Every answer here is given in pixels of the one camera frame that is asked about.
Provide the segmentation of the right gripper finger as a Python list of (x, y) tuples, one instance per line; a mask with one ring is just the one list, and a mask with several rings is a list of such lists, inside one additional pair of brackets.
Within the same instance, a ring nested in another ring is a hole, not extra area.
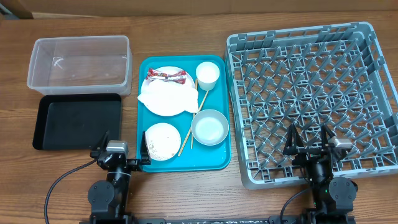
[(335, 133), (326, 124), (323, 124), (321, 126), (322, 149), (327, 149), (331, 146), (329, 140), (333, 137), (335, 137)]
[(283, 154), (298, 154), (299, 149), (303, 147), (303, 141), (294, 124), (291, 124), (287, 130), (287, 140), (285, 142)]

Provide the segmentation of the small pink bowl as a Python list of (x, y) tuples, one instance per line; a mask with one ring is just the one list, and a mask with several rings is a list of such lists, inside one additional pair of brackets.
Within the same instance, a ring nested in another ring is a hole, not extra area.
[(173, 158), (180, 149), (180, 133), (171, 124), (154, 124), (146, 130), (145, 136), (149, 155), (153, 160), (169, 160)]

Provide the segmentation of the white napkin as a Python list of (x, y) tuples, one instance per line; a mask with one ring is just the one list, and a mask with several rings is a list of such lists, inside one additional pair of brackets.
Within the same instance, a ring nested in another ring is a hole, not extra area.
[(151, 81), (137, 99), (159, 116), (174, 116), (184, 111), (197, 113), (199, 109), (198, 91), (175, 82)]

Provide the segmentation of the red snack wrapper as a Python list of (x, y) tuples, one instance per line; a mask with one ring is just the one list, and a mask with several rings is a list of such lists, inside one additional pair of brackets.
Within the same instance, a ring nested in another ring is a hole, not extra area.
[(161, 72), (160, 70), (154, 70), (150, 68), (146, 76), (146, 80), (162, 80), (164, 82), (175, 82), (179, 84), (185, 84), (186, 79), (187, 79), (187, 72), (185, 70), (169, 74)]

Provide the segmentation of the white cup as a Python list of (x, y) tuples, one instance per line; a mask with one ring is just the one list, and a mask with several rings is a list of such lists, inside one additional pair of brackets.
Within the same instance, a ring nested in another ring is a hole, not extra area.
[(202, 62), (196, 68), (198, 84), (202, 90), (212, 90), (218, 78), (220, 77), (220, 69), (213, 62)]

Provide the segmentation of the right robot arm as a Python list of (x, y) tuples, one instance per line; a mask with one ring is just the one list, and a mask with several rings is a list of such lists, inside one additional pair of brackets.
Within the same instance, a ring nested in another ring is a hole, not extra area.
[(354, 223), (353, 202), (356, 198), (358, 185), (346, 177), (333, 175), (333, 164), (344, 159), (352, 150), (353, 143), (348, 138), (339, 138), (326, 125), (321, 127), (321, 146), (306, 146), (296, 127), (291, 124), (287, 131), (283, 154), (294, 156), (293, 166), (300, 167), (308, 188), (293, 195), (285, 202), (279, 215), (281, 223), (288, 223), (284, 212), (289, 203), (311, 191), (313, 208), (307, 208), (291, 223)]

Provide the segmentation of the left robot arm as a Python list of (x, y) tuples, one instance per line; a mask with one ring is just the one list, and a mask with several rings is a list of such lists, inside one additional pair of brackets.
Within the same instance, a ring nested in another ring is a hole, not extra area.
[(138, 219), (126, 211), (126, 206), (131, 173), (141, 172), (144, 165), (151, 164), (146, 133), (142, 133), (139, 159), (128, 158), (126, 141), (109, 140), (108, 136), (107, 131), (90, 152), (90, 157), (107, 172), (107, 176), (106, 180), (95, 182), (88, 191), (91, 204), (89, 222), (138, 223)]

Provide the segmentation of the grey dishwasher rack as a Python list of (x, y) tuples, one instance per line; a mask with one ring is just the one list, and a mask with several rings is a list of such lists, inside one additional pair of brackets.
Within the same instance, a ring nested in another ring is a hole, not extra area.
[(224, 58), (245, 188), (303, 183), (283, 154), (291, 124), (307, 146), (323, 125), (353, 143), (336, 176), (397, 173), (397, 90), (370, 23), (233, 34)]

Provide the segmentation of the black tray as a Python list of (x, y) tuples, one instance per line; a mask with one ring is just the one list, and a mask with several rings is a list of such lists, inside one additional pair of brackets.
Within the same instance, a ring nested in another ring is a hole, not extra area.
[(109, 133), (121, 135), (119, 94), (46, 95), (39, 103), (32, 145), (36, 150), (91, 149)]

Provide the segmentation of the teal serving tray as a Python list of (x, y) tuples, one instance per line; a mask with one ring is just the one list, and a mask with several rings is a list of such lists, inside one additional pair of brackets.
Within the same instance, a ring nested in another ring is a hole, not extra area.
[[(213, 62), (220, 69), (214, 89), (205, 95), (205, 91), (198, 91), (198, 101), (201, 102), (204, 97), (206, 100), (203, 109), (213, 109), (221, 112), (229, 119), (228, 87), (226, 81), (225, 65), (223, 59), (217, 55), (178, 55), (149, 57), (145, 59), (139, 69), (139, 85), (142, 86), (149, 68), (158, 69), (160, 67), (177, 67), (185, 70), (192, 78), (196, 78), (196, 68), (202, 62)], [(145, 172), (181, 172), (196, 170), (220, 170), (224, 169), (230, 162), (231, 135), (215, 145), (205, 146), (198, 141), (190, 144), (191, 139), (186, 138), (188, 130), (192, 123), (193, 115), (186, 111), (175, 116), (159, 116), (148, 110), (141, 102), (137, 106), (137, 149), (140, 149), (142, 132), (149, 129), (157, 123), (169, 123), (180, 133), (182, 140), (187, 139), (187, 143), (181, 153), (166, 161), (153, 160), (151, 165), (144, 166)]]

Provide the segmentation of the grey bowl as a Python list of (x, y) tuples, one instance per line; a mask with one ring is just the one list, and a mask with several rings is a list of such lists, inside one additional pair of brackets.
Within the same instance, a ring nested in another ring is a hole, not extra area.
[(224, 141), (229, 133), (229, 121), (217, 110), (207, 109), (195, 115), (192, 120), (192, 134), (196, 141), (205, 146), (215, 146)]

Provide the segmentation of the clear plastic bin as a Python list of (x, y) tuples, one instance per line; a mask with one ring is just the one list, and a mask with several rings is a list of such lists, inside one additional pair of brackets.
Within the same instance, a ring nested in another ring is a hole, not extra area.
[(43, 95), (129, 95), (132, 52), (125, 35), (37, 39), (27, 86)]

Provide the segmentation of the large white plate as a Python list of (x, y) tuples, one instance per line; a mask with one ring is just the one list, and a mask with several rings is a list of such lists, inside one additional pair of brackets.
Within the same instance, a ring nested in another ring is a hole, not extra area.
[(166, 66), (149, 68), (137, 99), (159, 116), (198, 112), (198, 90), (185, 70)]

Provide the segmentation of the cardboard backdrop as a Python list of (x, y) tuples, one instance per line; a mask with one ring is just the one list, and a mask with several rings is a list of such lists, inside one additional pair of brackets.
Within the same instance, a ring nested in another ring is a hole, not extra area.
[(21, 18), (33, 13), (79, 16), (174, 16), (277, 12), (393, 11), (396, 0), (20, 0), (1, 6)]

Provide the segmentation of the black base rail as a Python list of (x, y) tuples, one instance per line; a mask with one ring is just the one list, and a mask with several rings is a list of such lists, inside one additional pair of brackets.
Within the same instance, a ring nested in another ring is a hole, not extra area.
[(202, 220), (165, 220), (164, 218), (134, 218), (126, 217), (123, 220), (100, 220), (90, 218), (89, 223), (120, 223), (120, 224), (280, 224), (280, 216), (272, 215), (268, 218), (242, 218), (242, 219), (202, 219)]

